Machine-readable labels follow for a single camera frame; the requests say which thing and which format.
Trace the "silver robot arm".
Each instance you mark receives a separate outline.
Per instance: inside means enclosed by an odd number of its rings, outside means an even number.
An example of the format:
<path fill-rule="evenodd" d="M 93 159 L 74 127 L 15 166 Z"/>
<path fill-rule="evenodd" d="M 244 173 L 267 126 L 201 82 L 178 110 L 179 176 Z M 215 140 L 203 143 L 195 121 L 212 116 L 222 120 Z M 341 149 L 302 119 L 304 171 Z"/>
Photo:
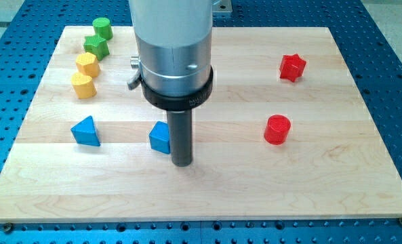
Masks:
<path fill-rule="evenodd" d="M 193 160 L 192 110 L 211 95 L 212 1 L 129 0 L 138 56 L 127 86 L 167 113 L 172 163 Z"/>

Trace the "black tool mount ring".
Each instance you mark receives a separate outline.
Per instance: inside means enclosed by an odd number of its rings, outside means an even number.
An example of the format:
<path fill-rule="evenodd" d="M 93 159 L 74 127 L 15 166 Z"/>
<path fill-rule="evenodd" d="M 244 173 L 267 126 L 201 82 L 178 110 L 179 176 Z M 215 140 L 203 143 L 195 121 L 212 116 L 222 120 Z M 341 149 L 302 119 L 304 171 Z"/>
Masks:
<path fill-rule="evenodd" d="M 209 78 L 205 83 L 205 85 L 201 89 L 189 95 L 180 97 L 164 96 L 162 94 L 153 91 L 145 83 L 145 81 L 143 81 L 142 77 L 140 77 L 140 84 L 142 86 L 142 93 L 144 97 L 153 106 L 160 108 L 162 110 L 182 111 L 182 110 L 194 109 L 200 106 L 202 103 L 204 103 L 212 93 L 213 80 L 214 80 L 214 70 L 211 66 Z"/>

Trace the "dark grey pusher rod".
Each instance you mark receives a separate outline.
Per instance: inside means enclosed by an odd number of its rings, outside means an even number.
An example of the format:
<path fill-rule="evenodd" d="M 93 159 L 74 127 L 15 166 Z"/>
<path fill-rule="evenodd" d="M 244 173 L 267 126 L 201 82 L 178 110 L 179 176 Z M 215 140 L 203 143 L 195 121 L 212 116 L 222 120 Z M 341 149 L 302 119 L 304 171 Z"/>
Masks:
<path fill-rule="evenodd" d="M 192 110 L 167 111 L 172 162 L 186 167 L 193 160 Z"/>

